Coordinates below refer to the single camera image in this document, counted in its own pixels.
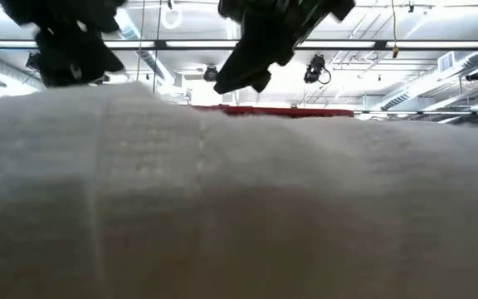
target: red object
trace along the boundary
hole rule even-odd
[[[354,117],[354,112],[351,110],[339,109],[307,109],[307,108],[259,108],[251,106],[229,106],[229,105],[214,105],[214,106],[193,106],[198,110],[216,110],[221,111],[227,115],[274,115],[289,118],[303,118],[303,117],[333,117],[346,116]]]

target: white towel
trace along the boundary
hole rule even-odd
[[[0,298],[478,298],[478,129],[0,99]]]

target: white ceiling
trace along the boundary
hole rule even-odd
[[[217,13],[217,0],[181,1],[176,7],[182,10],[183,20],[174,29],[167,29],[159,23],[159,1],[147,0],[143,10],[141,0],[129,1],[126,7],[134,24],[139,25],[144,16],[142,33],[147,39],[228,39],[233,38],[227,21]],[[357,7],[342,22],[327,17],[311,33],[313,39],[393,39],[393,12],[389,7],[391,0],[357,0]],[[408,1],[396,0],[397,5]],[[414,13],[408,7],[397,7],[398,39],[437,39],[477,40],[478,39],[478,0],[414,0],[417,5]],[[167,11],[166,1],[163,10]],[[174,12],[167,13],[166,19],[174,22]],[[33,27],[20,28],[0,11],[0,39],[31,40]],[[128,71],[137,67],[138,57],[129,51],[116,52]],[[196,70],[207,64],[223,63],[228,51],[159,51],[158,59],[171,71]],[[267,90],[257,95],[250,90],[239,92],[241,101],[265,102],[269,100],[301,102],[304,95],[310,96],[320,85],[306,85],[302,78],[305,65],[315,54],[312,51],[298,51],[293,61],[284,68],[274,67],[273,80]],[[385,95],[389,91],[406,84],[437,64],[437,58],[445,54],[440,51],[402,51],[397,59],[388,52],[346,51],[337,55],[336,51],[322,52],[326,61],[336,56],[329,66],[333,80],[321,96],[307,98],[308,103],[324,103],[333,100],[350,103],[363,95]],[[26,71],[24,64],[26,51],[0,51],[0,59],[16,68]],[[380,62],[365,72],[370,59],[384,56]],[[140,70],[149,72],[141,62]],[[446,94],[436,94],[438,100]]]

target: pipe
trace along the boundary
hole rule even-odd
[[[386,6],[380,7],[380,8],[381,8],[382,10],[384,10],[384,9],[389,9],[390,7],[391,7],[391,6],[390,6],[389,4],[387,4]],[[383,30],[383,28],[390,22],[390,20],[393,19],[393,17],[394,17],[394,14],[393,14],[393,13],[390,13],[390,17],[387,19],[387,21],[385,21],[385,22],[383,23],[383,25],[381,25],[381,27],[375,32],[375,34],[373,34],[372,38],[374,38],[375,36],[377,36],[378,33],[381,32],[381,30]],[[416,25],[416,26],[404,37],[404,39],[409,38],[409,37],[410,37],[417,29],[419,29],[420,27],[421,27],[421,25],[418,23],[418,25]],[[372,69],[374,66],[376,66],[386,55],[387,55],[387,54],[384,54],[384,53],[381,54],[381,55],[378,55],[378,59],[376,59],[375,61],[372,61],[372,63],[370,64],[370,66],[369,66],[365,71],[363,71],[361,74],[357,75],[357,77],[358,77],[359,79],[363,78],[363,76],[364,76],[367,72],[369,72],[370,69]],[[323,86],[323,87],[320,87],[320,88],[321,88],[321,92],[320,92],[319,96],[322,96],[322,95],[324,94],[325,90],[326,90],[326,86]]]
[[[424,18],[423,20],[421,20],[415,27],[413,27],[411,29],[410,32],[407,32],[407,34],[403,37],[403,39],[404,40],[408,39],[412,34],[414,34],[414,32],[416,32],[418,29],[420,29],[427,22],[428,22],[427,18]],[[361,74],[359,74],[358,77],[362,78],[364,75],[366,75],[366,73],[368,73],[379,62],[381,62],[387,55],[388,55],[388,53],[382,53],[382,54],[378,55],[378,59],[376,59],[372,63],[370,63],[370,65],[366,68],[366,70],[364,70]]]
[[[18,89],[27,89],[27,91],[42,91],[46,89],[43,83],[36,77],[26,74],[13,66],[9,66],[3,61],[0,61],[0,81],[6,84],[10,82],[10,87],[15,86]]]
[[[472,96],[476,93],[478,93],[478,87],[476,87],[472,90],[469,90],[466,93],[460,94],[458,96],[453,96],[452,98],[449,98],[447,100],[442,100],[442,101],[440,101],[436,104],[430,105],[430,106],[424,108],[423,110],[424,111],[433,111],[433,110],[436,110],[436,109],[440,109],[440,108],[446,107],[448,105],[451,105],[451,104],[455,103],[456,101],[462,100],[462,99],[466,98],[467,96]]]
[[[370,28],[372,28],[372,26],[375,24],[375,22],[376,22],[380,17],[381,17],[381,13],[378,13],[378,15],[373,19],[373,21],[370,22],[370,24],[368,25],[368,27],[366,27],[366,29],[364,29],[364,32],[363,32],[363,34],[361,34],[361,37],[360,37],[359,39],[362,39],[362,38],[364,37],[364,35],[365,35],[366,33],[368,33],[368,31],[370,30]],[[349,53],[350,53],[349,51],[346,52],[346,55],[344,55],[344,57],[342,57],[342,59],[340,60],[339,65],[341,65],[342,61],[346,60],[346,57],[348,57]]]
[[[426,75],[412,81],[408,86],[403,86],[390,92],[374,107],[375,109],[388,110],[407,100],[414,99],[419,95],[431,91],[444,84],[453,76],[464,76],[478,68],[478,52],[462,59],[456,66],[447,71],[440,72],[437,68],[429,71]]]
[[[115,16],[115,20],[119,24],[119,35],[121,38],[130,41],[139,41],[141,37],[141,32],[134,25],[130,16],[124,9],[120,9]],[[138,50],[135,52],[141,60],[149,66],[150,70],[156,71],[156,76],[159,79],[163,80],[165,83],[174,84],[174,75],[170,72],[161,61],[159,61],[154,53],[147,50]]]
[[[176,0],[175,1],[177,4],[202,4],[202,5],[208,5],[208,6],[216,6],[218,5],[219,1],[218,0]],[[458,8],[458,7],[466,7],[466,8],[478,8],[478,4],[445,4],[445,5],[436,5],[432,3],[433,1],[429,1],[428,4],[425,3],[414,3],[415,9],[421,9],[421,8],[433,8],[433,7],[444,7],[444,8]],[[159,0],[147,0],[146,1],[146,7],[156,5],[157,3],[160,3]],[[399,8],[409,8],[408,4],[395,4],[394,7],[399,7]],[[126,4],[126,8],[128,9],[142,9],[143,8],[143,1],[130,1]],[[364,8],[364,9],[382,9],[381,7],[375,7],[373,4],[356,4],[354,8]]]
[[[442,93],[444,90],[446,89],[451,89],[451,86],[448,84],[447,86],[441,86],[439,88],[435,88],[433,91],[429,91],[429,92],[426,92],[425,93],[425,97],[434,97],[440,93]]]
[[[376,111],[376,110],[353,110],[355,115],[478,115],[478,109],[462,111],[419,111],[419,110],[400,110],[400,111]]]
[[[373,7],[375,7],[376,4],[378,4],[378,0],[376,0],[376,1],[373,3]],[[357,33],[357,31],[359,30],[359,28],[363,25],[364,20],[365,20],[366,17],[369,15],[369,13],[370,13],[370,11],[368,11],[368,12],[366,12],[366,13],[364,14],[363,18],[361,18],[361,20],[358,22],[357,26],[356,26],[356,27],[353,29],[353,31],[350,33],[349,39],[353,39],[353,38],[354,38],[355,33]],[[374,24],[374,23],[378,20],[379,16],[381,16],[381,13],[379,13],[378,16],[373,20],[372,24]],[[368,29],[370,29],[370,27],[372,26],[372,24],[370,24],[370,26],[368,26],[368,28],[367,28],[366,31],[363,33],[363,35],[366,34],[366,32],[368,31]],[[342,53],[342,51],[338,51],[337,54],[335,54],[333,57],[331,57],[331,59],[329,60],[328,65],[325,66],[325,68],[326,68],[326,69],[329,68],[329,67],[331,66],[331,64],[333,64],[333,62],[339,57],[339,55],[340,55],[341,53]],[[325,89],[326,89],[326,86],[327,86],[327,85],[324,85],[324,86],[321,86],[321,87],[320,87],[320,94],[317,96],[317,99],[324,94]],[[310,98],[310,97],[313,97],[313,96],[315,95],[316,91],[317,91],[317,90],[314,90],[312,93],[306,94],[306,95],[304,96],[304,98],[302,99],[302,101],[301,101],[299,104],[301,104],[302,102],[305,103],[305,99],[308,99],[308,98]]]

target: ventilation duct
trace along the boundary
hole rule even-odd
[[[389,110],[395,105],[442,86],[453,76],[465,76],[475,71],[478,68],[478,52],[469,55],[465,52],[450,52],[439,58],[438,63],[439,67],[384,96],[374,109]]]
[[[458,96],[453,96],[452,98],[449,98],[447,100],[441,100],[436,104],[433,104],[433,105],[430,105],[430,106],[424,108],[423,110],[424,111],[433,111],[433,110],[441,109],[441,108],[444,108],[448,105],[452,105],[453,103],[455,103],[459,100],[463,100],[468,96],[472,96],[476,93],[478,93],[478,87],[475,87],[472,90],[468,90],[465,93],[462,93]]]
[[[45,86],[36,77],[23,73],[13,66],[0,61],[0,86],[13,89],[16,95],[41,91]]]
[[[141,32],[134,25],[130,16],[124,9],[118,10],[115,20],[119,24],[119,35],[121,38],[129,41],[139,41],[141,38]],[[162,62],[156,58],[154,53],[147,50],[138,50],[135,53],[141,57],[141,60],[144,61],[152,71],[156,72],[156,76],[159,79],[165,81],[165,83],[174,84],[174,75],[165,68]]]

